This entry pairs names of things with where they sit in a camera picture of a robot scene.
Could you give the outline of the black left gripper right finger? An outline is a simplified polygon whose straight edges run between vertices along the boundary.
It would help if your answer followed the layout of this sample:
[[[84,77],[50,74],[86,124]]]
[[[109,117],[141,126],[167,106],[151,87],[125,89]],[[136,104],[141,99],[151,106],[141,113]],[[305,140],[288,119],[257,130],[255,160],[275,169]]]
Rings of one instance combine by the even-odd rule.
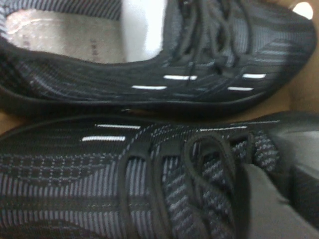
[[[269,238],[319,237],[319,117],[310,113],[269,116],[270,138],[279,151],[269,212]]]

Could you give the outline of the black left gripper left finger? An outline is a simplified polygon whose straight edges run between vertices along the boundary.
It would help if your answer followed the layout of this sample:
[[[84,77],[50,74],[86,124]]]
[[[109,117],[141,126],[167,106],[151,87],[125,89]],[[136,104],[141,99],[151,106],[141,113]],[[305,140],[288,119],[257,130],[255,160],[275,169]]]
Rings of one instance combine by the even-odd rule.
[[[255,166],[238,170],[238,238],[302,239],[303,222],[266,174]]]

